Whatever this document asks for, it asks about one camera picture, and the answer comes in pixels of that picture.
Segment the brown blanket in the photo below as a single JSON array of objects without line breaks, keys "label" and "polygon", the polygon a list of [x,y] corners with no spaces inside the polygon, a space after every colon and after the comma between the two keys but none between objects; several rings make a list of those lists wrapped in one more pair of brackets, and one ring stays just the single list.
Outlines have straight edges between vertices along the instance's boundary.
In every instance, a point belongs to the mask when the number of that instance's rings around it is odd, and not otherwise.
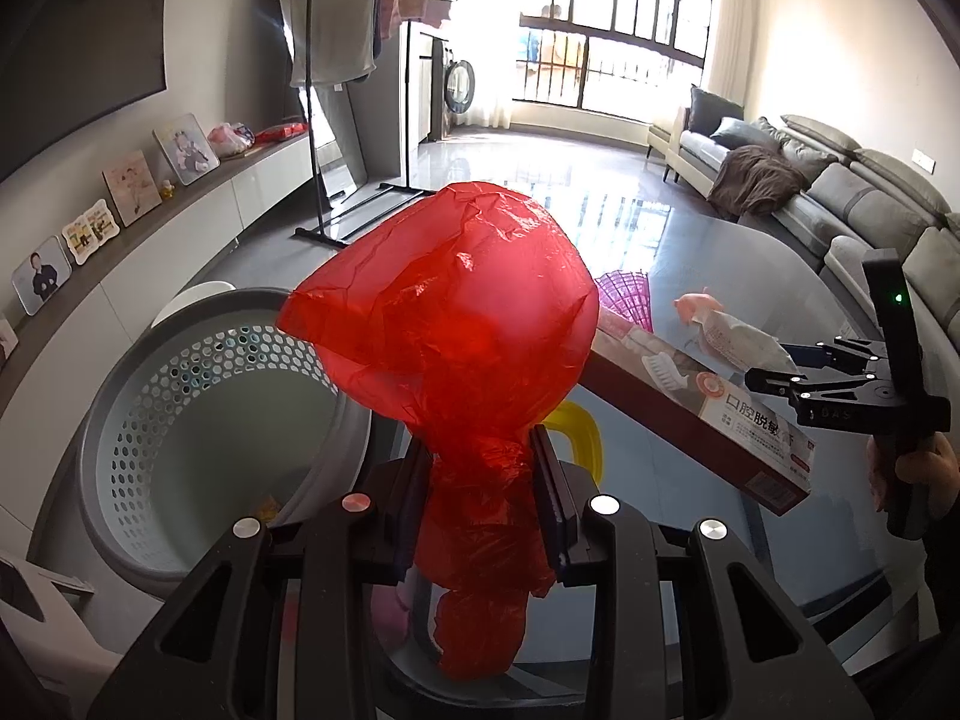
[{"label": "brown blanket", "polygon": [[741,146],[727,154],[707,197],[726,218],[771,214],[808,186],[803,173],[762,146]]}]

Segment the black tv screen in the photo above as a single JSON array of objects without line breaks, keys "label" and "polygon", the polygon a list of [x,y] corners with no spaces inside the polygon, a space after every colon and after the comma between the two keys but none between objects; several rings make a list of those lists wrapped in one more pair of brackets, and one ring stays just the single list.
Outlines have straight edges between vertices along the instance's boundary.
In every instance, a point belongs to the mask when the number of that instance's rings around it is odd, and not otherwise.
[{"label": "black tv screen", "polygon": [[166,88],[163,0],[2,4],[0,181],[74,130]]}]

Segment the gray plastic basket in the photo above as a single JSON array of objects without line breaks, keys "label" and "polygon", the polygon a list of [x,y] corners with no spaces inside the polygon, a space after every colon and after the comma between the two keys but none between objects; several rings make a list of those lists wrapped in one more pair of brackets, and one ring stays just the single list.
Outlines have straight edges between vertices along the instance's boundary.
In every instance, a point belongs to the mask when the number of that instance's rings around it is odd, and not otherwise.
[{"label": "gray plastic basket", "polygon": [[166,597],[224,531],[272,498],[277,526],[350,490],[371,413],[312,346],[275,328],[287,293],[205,298],[133,345],[80,446],[90,538],[130,584]]}]

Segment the coffee table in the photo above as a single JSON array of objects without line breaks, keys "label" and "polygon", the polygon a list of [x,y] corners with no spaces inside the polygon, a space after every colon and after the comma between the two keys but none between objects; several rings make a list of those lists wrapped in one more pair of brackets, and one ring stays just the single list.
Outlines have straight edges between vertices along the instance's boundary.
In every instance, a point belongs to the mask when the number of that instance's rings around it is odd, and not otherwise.
[{"label": "coffee table", "polygon": [[[627,235],[622,250],[610,246],[610,236],[584,234],[584,228],[592,229],[586,213],[556,216],[594,276],[612,268],[648,269],[655,332],[721,375],[742,385],[742,374],[704,351],[698,331],[680,323],[672,301],[683,293],[706,288],[730,314],[785,343],[856,334],[827,286],[785,245],[716,218],[671,212],[655,203],[647,206],[650,218],[643,218],[642,207],[632,209],[635,229],[630,232],[638,245]],[[600,428],[602,491],[632,504],[652,522],[689,529],[704,517],[721,519],[808,619],[822,623],[838,659],[848,659],[916,593],[923,548],[889,536],[885,515],[874,511],[866,481],[865,437],[803,428],[817,443],[812,493],[776,517],[582,386],[569,398],[589,410]],[[785,400],[764,400],[793,418]],[[563,437],[554,437],[554,446],[560,459],[572,460]],[[544,703],[563,713],[560,707],[582,701],[592,645],[593,589],[555,586],[546,598],[531,599],[515,666],[503,677],[474,683],[450,682],[435,666],[430,635],[443,590],[411,577],[402,592],[413,600],[414,635],[392,654],[387,667],[399,691],[396,700],[443,696],[454,714],[456,707],[528,707],[534,712]],[[669,584],[661,584],[661,595],[668,654],[676,661]],[[426,705],[416,711],[426,712]]]}]

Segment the white sheer curtain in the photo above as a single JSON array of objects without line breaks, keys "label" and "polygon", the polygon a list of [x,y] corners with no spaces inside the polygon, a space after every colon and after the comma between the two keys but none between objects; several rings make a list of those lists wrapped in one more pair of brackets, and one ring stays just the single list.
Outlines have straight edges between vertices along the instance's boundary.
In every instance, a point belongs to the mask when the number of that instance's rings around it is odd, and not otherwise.
[{"label": "white sheer curtain", "polygon": [[758,0],[713,0],[707,64],[701,86],[744,103],[757,28]]},{"label": "white sheer curtain", "polygon": [[476,72],[473,105],[460,124],[510,127],[517,80],[517,30],[520,0],[459,0],[443,26],[457,59]]}]

